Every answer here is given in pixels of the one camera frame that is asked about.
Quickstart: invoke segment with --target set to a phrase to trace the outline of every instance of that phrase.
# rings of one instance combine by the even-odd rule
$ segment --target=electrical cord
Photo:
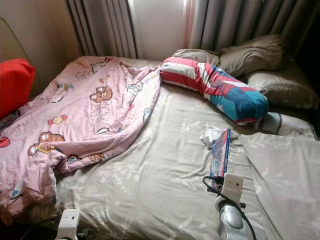
[[[252,237],[253,237],[253,240],[257,240],[257,237],[256,237],[256,233],[255,233],[255,230],[254,228],[252,227],[249,219],[247,218],[247,216],[245,215],[245,213],[238,207],[237,203],[233,200],[231,200],[229,197],[227,197],[226,195],[224,195],[223,193],[221,193],[221,191],[219,191],[218,189],[210,186],[206,179],[210,179],[212,181],[215,181],[217,184],[220,184],[222,185],[223,184],[223,177],[222,176],[214,176],[214,177],[211,177],[211,176],[204,176],[202,178],[202,182],[203,184],[209,189],[208,191],[210,192],[213,192],[215,194],[217,194],[218,196],[221,196],[223,197],[224,199],[226,199],[227,201],[231,202],[232,205],[240,212],[241,214],[241,217],[246,221],[246,223],[248,224],[249,228],[250,228],[250,231],[251,231],[251,234],[252,234]]]
[[[31,227],[25,232],[25,234],[20,238],[20,240],[24,240],[25,237],[26,237],[32,230],[34,230],[36,227],[38,227],[40,224],[43,224],[43,223],[45,223],[45,222],[50,222],[50,221],[59,222],[60,219],[61,219],[61,215],[55,216],[55,217],[53,217],[53,218],[45,219],[45,220],[42,220],[42,221],[36,223],[35,225],[31,226]]]

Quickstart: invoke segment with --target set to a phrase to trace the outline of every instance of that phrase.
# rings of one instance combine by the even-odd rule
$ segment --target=blanket
[[[55,203],[57,174],[124,152],[159,91],[158,67],[94,56],[70,63],[0,131],[1,220],[11,224],[34,202]]]

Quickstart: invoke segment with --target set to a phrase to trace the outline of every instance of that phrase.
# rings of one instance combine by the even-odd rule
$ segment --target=pillow
[[[266,35],[240,46],[221,49],[220,68],[233,77],[256,70],[278,70],[286,63],[287,47],[280,35]]]
[[[0,63],[0,118],[29,100],[35,74],[34,67],[24,59]]]
[[[320,229],[320,142],[241,135],[267,239],[316,240]]]
[[[254,129],[281,136],[318,139],[314,127],[309,122],[277,112],[268,112]]]
[[[268,112],[268,100],[209,63],[169,57],[160,68],[164,82],[199,91],[238,125],[255,123]]]
[[[246,79],[247,84],[265,95],[271,105],[297,109],[318,107],[317,94],[293,58],[281,70],[255,71]]]
[[[219,54],[202,49],[179,49],[173,55],[176,58],[191,59],[200,63],[220,65]]]

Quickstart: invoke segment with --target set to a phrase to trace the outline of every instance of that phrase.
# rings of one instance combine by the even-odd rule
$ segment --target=bed sheet
[[[24,217],[39,222],[77,208],[80,227],[93,229],[95,240],[217,240],[216,195],[202,183],[212,155],[200,137],[209,127],[253,134],[197,92],[163,84],[150,118],[126,152],[63,177],[56,206],[35,205]],[[244,177],[244,211],[257,239],[267,239],[251,167],[238,139],[231,141],[227,171]]]

